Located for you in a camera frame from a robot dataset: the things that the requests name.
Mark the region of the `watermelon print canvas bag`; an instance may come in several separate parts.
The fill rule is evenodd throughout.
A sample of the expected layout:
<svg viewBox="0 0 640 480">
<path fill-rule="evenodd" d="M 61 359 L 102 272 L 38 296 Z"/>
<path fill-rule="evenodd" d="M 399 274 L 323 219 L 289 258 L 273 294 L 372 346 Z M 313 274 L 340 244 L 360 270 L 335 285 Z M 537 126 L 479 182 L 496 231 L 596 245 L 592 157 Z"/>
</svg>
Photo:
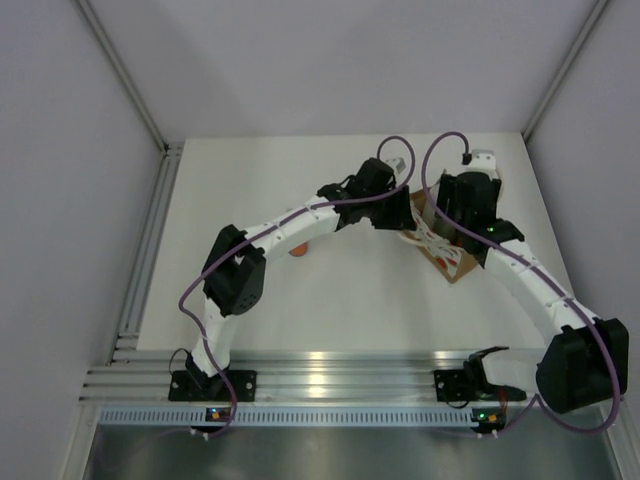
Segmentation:
<svg viewBox="0 0 640 480">
<path fill-rule="evenodd" d="M 428 188 L 436 201 L 440 179 Z M 403 231 L 399 238 L 415 247 L 429 260 L 436 270 L 451 284 L 460 280 L 478 266 L 474 257 L 436 231 L 437 205 L 431 205 L 424 191 L 410 195 L 412 215 L 417 229 Z"/>
</svg>

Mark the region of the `blue orange spray bottle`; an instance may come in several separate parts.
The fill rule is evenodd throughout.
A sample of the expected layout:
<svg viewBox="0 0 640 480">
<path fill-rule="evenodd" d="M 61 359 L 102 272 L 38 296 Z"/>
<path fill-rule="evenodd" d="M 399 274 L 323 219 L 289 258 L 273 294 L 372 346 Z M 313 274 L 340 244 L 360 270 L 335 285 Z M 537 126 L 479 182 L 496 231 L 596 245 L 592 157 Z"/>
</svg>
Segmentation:
<svg viewBox="0 0 640 480">
<path fill-rule="evenodd" d="M 293 257 L 303 257 L 308 252 L 308 244 L 304 243 L 302 245 L 297 246 L 296 248 L 290 251 L 290 254 Z"/>
</svg>

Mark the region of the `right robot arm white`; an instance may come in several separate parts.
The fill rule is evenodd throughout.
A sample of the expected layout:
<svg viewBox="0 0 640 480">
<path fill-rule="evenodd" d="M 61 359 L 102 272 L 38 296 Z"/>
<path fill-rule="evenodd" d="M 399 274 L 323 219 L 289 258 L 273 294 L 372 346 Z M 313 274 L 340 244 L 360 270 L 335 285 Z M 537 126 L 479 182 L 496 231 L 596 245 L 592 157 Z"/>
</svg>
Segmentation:
<svg viewBox="0 0 640 480">
<path fill-rule="evenodd" d="M 467 362 L 467 389 L 478 397 L 500 387 L 538 394 L 558 414 L 624 395 L 628 330 L 616 318 L 601 319 L 552 277 L 523 233 L 498 217 L 500 190 L 500 180 L 486 173 L 444 174 L 437 216 L 456 223 L 457 244 L 511 293 L 539 331 L 545 351 L 525 354 L 506 346 L 479 351 Z"/>
</svg>

